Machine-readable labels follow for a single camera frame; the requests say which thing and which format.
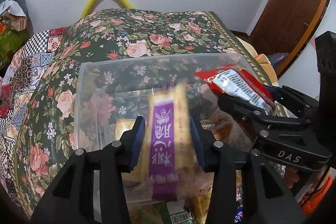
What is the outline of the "pile of clothes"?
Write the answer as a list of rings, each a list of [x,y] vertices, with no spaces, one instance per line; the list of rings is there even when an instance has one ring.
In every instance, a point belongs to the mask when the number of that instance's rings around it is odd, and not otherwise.
[[[32,32],[26,1],[1,0],[1,69],[9,65]]]

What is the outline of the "purple gold snack packet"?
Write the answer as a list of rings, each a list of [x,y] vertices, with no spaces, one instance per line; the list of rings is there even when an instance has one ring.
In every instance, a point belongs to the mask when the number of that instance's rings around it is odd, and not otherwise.
[[[196,194],[198,172],[185,84],[154,91],[142,144],[143,182],[154,200],[175,201]]]

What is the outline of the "clear plastic storage box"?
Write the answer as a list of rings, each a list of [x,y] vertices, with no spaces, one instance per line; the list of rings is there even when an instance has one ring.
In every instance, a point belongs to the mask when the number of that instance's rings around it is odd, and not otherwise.
[[[204,125],[230,128],[215,116],[217,97],[196,73],[223,65],[252,71],[239,54],[187,54],[85,62],[80,66],[75,102],[75,147],[104,148],[145,120],[133,170],[122,175],[128,205],[181,200],[213,183],[197,162],[190,116]]]

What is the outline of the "floral green bedspread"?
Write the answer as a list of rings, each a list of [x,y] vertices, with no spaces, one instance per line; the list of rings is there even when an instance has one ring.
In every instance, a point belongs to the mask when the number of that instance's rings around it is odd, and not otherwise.
[[[117,139],[136,116],[149,114],[150,93],[164,84],[177,86],[177,98],[194,106],[202,123],[222,126],[226,140],[242,144],[242,131],[197,77],[225,63],[263,84],[278,84],[268,58],[213,12],[102,10],[51,40],[48,51],[25,62],[42,73],[31,80],[14,158],[26,215],[32,216],[76,147],[92,151]]]

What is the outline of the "orange sleeve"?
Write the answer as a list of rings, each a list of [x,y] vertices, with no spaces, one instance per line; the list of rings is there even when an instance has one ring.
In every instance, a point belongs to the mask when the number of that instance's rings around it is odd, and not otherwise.
[[[302,212],[305,214],[307,218],[309,218],[311,214],[319,206],[322,199],[327,194],[328,190],[333,184],[333,181],[334,176],[332,174],[332,171],[330,170],[315,193],[314,189],[312,189],[309,192],[307,192],[305,196],[303,196],[303,198],[299,202],[299,206],[301,207]]]

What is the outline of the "beige blanket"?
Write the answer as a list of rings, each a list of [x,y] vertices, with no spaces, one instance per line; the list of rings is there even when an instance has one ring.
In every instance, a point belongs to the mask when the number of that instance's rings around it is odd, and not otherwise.
[[[273,86],[278,86],[278,79],[275,70],[272,67],[271,62],[264,53],[258,54],[252,45],[243,39],[236,37],[243,47],[249,52],[249,54],[255,59],[255,61],[260,65],[262,71],[268,76],[271,84]]]

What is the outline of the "green barcode snack packet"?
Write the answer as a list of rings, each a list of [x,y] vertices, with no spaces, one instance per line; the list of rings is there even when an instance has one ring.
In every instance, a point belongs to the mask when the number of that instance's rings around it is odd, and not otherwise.
[[[194,223],[191,213],[186,209],[186,201],[154,203],[150,206],[151,212],[148,223]]]

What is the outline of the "red silver snack packet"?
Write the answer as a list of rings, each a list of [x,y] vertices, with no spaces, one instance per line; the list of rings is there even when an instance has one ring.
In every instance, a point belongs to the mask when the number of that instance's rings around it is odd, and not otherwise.
[[[273,97],[267,88],[248,71],[236,65],[229,64],[218,69],[200,71],[194,76],[202,79],[216,96],[225,94],[241,99],[260,108],[267,115],[272,115],[275,111]]]

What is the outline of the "brown wooden door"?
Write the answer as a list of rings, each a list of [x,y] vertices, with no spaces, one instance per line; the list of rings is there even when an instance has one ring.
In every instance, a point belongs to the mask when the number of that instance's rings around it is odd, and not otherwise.
[[[267,56],[287,53],[276,65],[280,77],[303,51],[323,19],[329,0],[268,0],[249,39]]]

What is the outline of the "patchwork quilt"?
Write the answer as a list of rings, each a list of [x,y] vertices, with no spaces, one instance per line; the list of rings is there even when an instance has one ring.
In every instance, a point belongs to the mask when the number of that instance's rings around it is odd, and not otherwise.
[[[14,55],[1,87],[1,178],[13,176],[14,147],[30,97],[54,58],[66,28],[34,34]]]

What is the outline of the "blue red biscuit bag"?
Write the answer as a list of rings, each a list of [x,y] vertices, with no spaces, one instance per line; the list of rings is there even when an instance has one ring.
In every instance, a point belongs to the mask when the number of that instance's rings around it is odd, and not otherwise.
[[[243,205],[237,207],[235,211],[234,223],[240,223],[243,220]]]

